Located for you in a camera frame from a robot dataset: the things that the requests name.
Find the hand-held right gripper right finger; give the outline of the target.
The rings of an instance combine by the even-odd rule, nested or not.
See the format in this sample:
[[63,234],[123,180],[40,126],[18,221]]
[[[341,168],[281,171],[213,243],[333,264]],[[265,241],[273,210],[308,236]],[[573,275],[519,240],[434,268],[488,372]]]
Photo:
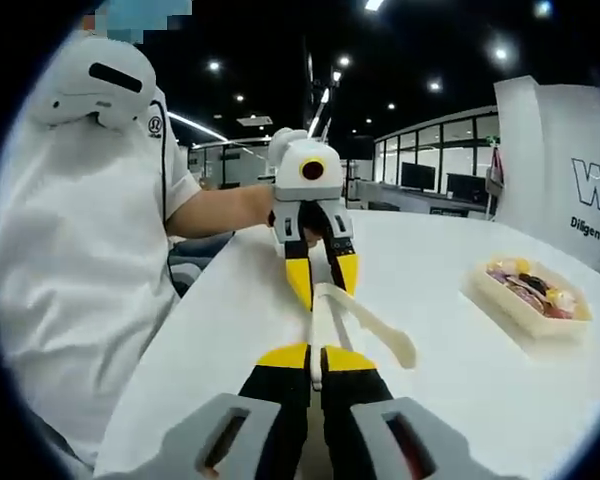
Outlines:
[[321,350],[324,438],[335,479],[499,479],[466,438],[416,401],[395,398],[375,364]]

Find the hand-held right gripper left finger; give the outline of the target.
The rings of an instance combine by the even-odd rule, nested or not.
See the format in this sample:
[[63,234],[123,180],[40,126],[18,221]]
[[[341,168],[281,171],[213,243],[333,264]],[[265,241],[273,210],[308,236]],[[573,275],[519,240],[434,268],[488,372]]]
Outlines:
[[236,394],[218,394],[168,431],[164,479],[291,479],[307,438],[311,347],[264,354]]

